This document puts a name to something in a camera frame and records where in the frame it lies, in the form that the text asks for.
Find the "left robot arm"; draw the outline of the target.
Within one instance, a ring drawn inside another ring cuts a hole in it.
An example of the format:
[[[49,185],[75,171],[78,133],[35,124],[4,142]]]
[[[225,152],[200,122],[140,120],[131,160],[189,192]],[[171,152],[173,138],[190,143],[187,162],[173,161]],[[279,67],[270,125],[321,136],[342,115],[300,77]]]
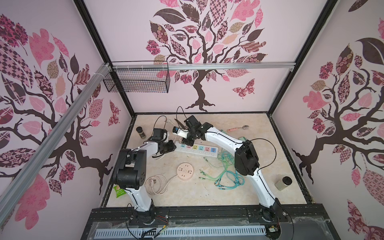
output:
[[[124,190],[138,212],[149,212],[153,201],[144,186],[147,173],[147,160],[159,154],[163,156],[176,150],[174,141],[168,139],[165,129],[153,130],[152,136],[134,149],[122,149],[112,175],[113,184]]]

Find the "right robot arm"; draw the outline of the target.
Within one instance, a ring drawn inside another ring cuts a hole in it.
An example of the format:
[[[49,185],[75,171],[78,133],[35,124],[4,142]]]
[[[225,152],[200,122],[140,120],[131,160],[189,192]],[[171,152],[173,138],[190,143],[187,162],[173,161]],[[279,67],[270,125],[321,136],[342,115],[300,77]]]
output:
[[[195,116],[185,120],[186,129],[173,127],[173,134],[183,138],[183,143],[193,146],[195,140],[216,144],[235,157],[235,170],[248,177],[256,189],[259,203],[266,209],[275,209],[280,203],[268,187],[260,170],[259,157],[251,140],[240,141],[221,132],[210,123],[201,124]]]

